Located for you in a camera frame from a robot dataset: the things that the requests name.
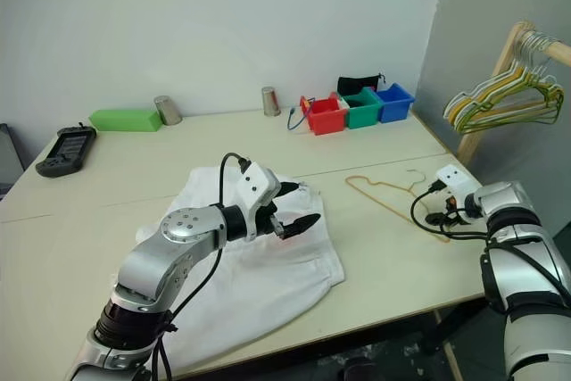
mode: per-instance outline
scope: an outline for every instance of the gray wall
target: gray wall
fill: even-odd
[[[452,151],[460,136],[442,119],[443,106],[490,76],[509,29],[522,19],[571,43],[569,0],[439,1],[415,110]],[[559,121],[488,130],[470,170],[483,183],[521,180],[544,225],[556,233],[571,220],[571,69],[552,62],[549,73],[567,91]]]

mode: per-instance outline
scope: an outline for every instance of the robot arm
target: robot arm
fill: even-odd
[[[506,315],[509,379],[571,379],[571,273],[518,182],[479,185],[453,166],[438,178],[468,222],[484,218],[486,299]]]
[[[228,207],[218,204],[169,213],[156,233],[124,260],[111,298],[87,333],[67,379],[150,379],[144,364],[157,339],[175,329],[170,307],[197,262],[228,241],[251,241],[271,232],[286,239],[301,234],[319,219],[318,214],[312,214],[286,226],[277,221],[272,199],[297,187],[280,184],[270,170],[247,162]]]

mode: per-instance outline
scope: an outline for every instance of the wooden rack pole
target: wooden rack pole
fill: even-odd
[[[496,62],[496,67],[493,68],[492,76],[499,75],[509,68],[511,61],[514,58],[515,42],[524,31],[533,29],[535,29],[535,26],[530,21],[520,21],[511,28],[511,31],[508,34],[508,39],[506,40],[506,45],[501,50],[500,58],[498,58],[498,61]],[[554,42],[549,45],[543,53],[554,60],[571,67],[571,46],[567,46],[561,42]],[[466,134],[462,140],[460,140],[457,156],[458,160],[462,164],[467,166],[470,163],[483,136],[484,132],[478,131],[476,133]]]

